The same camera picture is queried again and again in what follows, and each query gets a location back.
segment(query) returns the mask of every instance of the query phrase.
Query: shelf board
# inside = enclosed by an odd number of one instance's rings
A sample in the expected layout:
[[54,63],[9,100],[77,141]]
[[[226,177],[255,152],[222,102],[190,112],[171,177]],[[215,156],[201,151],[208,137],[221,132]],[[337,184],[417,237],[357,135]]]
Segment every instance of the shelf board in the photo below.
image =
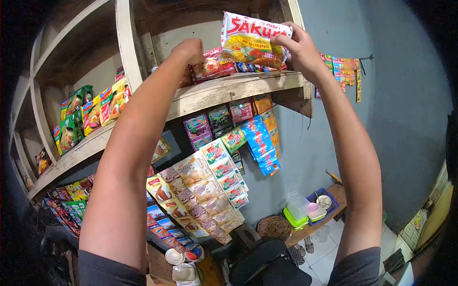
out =
[[[302,75],[297,71],[239,73],[206,81],[177,90],[167,121],[217,104],[302,86]],[[51,170],[38,178],[28,198],[33,199],[65,171],[105,149],[114,126],[112,123],[97,129],[62,156],[55,166],[49,167]]]

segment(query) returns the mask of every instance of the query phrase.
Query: white tile floor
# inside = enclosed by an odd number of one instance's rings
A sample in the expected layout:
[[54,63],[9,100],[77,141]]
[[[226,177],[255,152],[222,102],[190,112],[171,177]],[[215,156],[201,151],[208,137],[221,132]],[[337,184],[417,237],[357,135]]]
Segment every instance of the white tile floor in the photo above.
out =
[[[329,226],[329,235],[325,242],[318,242],[311,239],[314,246],[314,253],[305,254],[305,263],[299,268],[312,277],[311,286],[325,286],[329,282],[329,276],[334,267],[340,237],[344,229],[342,220],[331,220],[326,224]],[[401,248],[404,259],[409,261],[413,254],[407,244],[394,234],[385,224],[382,226],[382,245],[380,253],[380,273],[383,271],[383,261],[386,260],[395,250]]]

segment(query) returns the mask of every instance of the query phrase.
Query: plastic bag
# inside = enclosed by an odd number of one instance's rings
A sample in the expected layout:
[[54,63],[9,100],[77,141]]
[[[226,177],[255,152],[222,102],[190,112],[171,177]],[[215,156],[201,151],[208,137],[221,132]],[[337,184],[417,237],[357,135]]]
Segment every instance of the plastic bag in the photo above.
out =
[[288,56],[285,47],[270,44],[270,38],[293,35],[291,27],[224,12],[221,29],[223,57],[280,69]]

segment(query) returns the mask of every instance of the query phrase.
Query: finger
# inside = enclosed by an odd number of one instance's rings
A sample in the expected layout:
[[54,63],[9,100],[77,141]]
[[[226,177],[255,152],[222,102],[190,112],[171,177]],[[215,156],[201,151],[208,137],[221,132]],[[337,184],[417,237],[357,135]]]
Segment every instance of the finger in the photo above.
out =
[[285,26],[289,26],[293,29],[293,36],[295,35],[297,37],[297,41],[300,42],[304,36],[305,36],[305,30],[302,29],[301,27],[299,27],[297,24],[293,23],[293,22],[284,22],[282,23],[283,25]]
[[285,35],[277,35],[271,38],[270,42],[274,45],[284,46],[285,48],[293,52],[299,50],[299,43],[297,43],[295,40],[288,38]]

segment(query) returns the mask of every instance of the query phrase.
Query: wooden table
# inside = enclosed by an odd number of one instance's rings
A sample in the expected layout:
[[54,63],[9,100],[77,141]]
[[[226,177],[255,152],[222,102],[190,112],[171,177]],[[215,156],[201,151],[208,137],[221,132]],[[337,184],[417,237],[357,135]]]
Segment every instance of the wooden table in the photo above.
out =
[[347,206],[347,200],[345,198],[345,190],[342,185],[333,184],[331,187],[327,188],[327,190],[331,195],[334,196],[336,201],[339,203],[339,207],[329,216],[320,220],[317,224],[310,226],[306,225],[304,228],[298,231],[292,231],[291,236],[286,240],[286,246],[291,247],[301,241],[302,239],[306,238],[307,236],[311,235],[315,231],[317,231],[320,227],[326,224],[328,221],[333,219],[339,212],[341,212]]

